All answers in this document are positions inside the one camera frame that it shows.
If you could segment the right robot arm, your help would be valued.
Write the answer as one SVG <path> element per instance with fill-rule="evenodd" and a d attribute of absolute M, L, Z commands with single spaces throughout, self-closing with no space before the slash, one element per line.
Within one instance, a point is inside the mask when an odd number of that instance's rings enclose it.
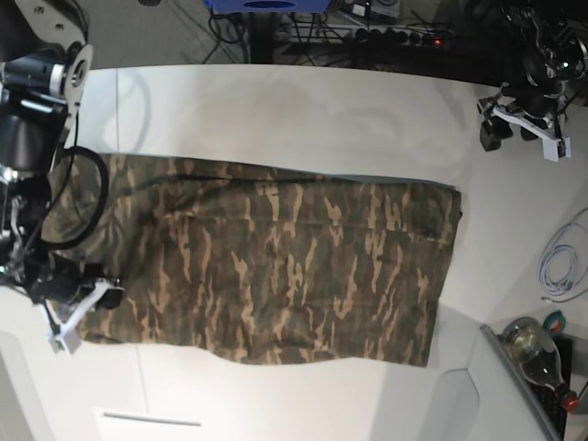
<path fill-rule="evenodd" d="M 77 327 L 95 308 L 119 305 L 124 291 L 95 264 L 61 255 L 96 228 L 107 203 L 109 176 L 95 152 L 66 145 L 79 130 L 79 109 L 94 50 L 88 20 L 75 1 L 1 4 L 1 284 L 42 308 L 48 341 L 73 354 Z M 93 162 L 100 179 L 95 212 L 80 234 L 62 243 L 43 240 L 44 221 L 64 187 L 49 175 L 66 159 Z"/>

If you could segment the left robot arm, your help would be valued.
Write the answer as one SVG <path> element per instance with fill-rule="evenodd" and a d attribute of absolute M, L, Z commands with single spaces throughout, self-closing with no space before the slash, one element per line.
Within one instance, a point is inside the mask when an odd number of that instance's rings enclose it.
<path fill-rule="evenodd" d="M 571 82 L 587 74 L 587 48 L 570 26 L 561 1 L 470 1 L 464 6 L 502 68 L 500 88 L 478 100 L 480 142 L 500 149 L 513 126 L 539 140 L 552 162 L 571 157 L 565 133 Z"/>

